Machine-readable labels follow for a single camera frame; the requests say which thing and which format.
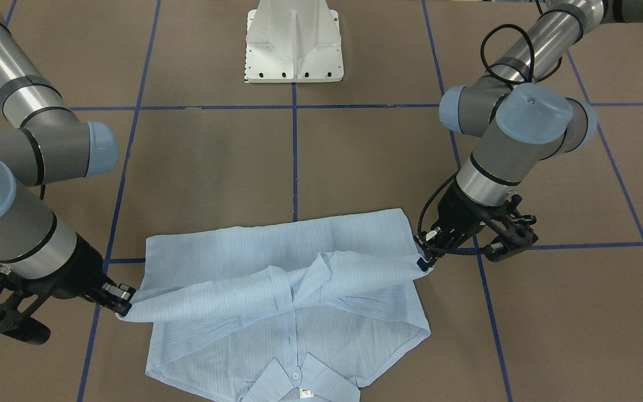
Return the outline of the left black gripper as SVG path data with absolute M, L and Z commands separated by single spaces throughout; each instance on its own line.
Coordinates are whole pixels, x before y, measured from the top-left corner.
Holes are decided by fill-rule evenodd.
M 437 204 L 438 217 L 431 229 L 422 229 L 425 214 L 434 199 L 444 190 L 449 189 Z M 419 215 L 419 233 L 414 235 L 419 259 L 416 263 L 422 272 L 428 272 L 439 258 L 444 255 L 484 255 L 483 247 L 475 250 L 461 250 L 460 247 L 486 226 L 476 214 L 475 208 L 486 206 L 473 201 L 463 193 L 456 181 L 445 181 L 428 199 Z

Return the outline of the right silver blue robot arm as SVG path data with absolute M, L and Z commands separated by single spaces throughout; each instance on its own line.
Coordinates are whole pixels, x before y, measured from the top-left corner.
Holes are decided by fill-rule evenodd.
M 100 253 L 58 217 L 33 186 L 111 171 L 118 144 L 107 125 L 81 121 L 15 42 L 0 13 L 0 264 L 33 294 L 80 296 L 117 314 L 135 290 L 103 270 Z

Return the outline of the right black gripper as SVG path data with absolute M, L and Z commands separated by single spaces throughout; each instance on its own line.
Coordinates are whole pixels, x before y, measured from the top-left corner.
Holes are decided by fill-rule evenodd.
M 103 273 L 103 266 L 100 253 L 78 234 L 72 256 L 57 271 L 37 279 L 26 279 L 11 272 L 3 277 L 3 285 L 7 290 L 22 290 L 27 296 L 57 299 L 80 296 L 125 317 L 132 308 L 136 289 L 123 283 L 111 283 Z

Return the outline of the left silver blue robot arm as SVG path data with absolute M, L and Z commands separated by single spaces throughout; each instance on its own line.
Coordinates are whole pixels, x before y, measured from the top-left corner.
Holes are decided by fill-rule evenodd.
M 551 1 L 529 30 L 490 63 L 481 43 L 484 74 L 470 86 L 447 89 L 439 119 L 452 132 L 479 137 L 467 162 L 433 198 L 438 219 L 424 231 L 418 223 L 418 261 L 429 270 L 444 255 L 463 255 L 462 244 L 489 228 L 495 239 L 471 255 L 497 262 L 528 250 L 538 237 L 536 217 L 521 214 L 516 188 L 541 160 L 574 152 L 598 128 L 593 107 L 541 86 L 562 64 L 563 55 L 590 31 L 608 23 L 643 23 L 643 1 Z

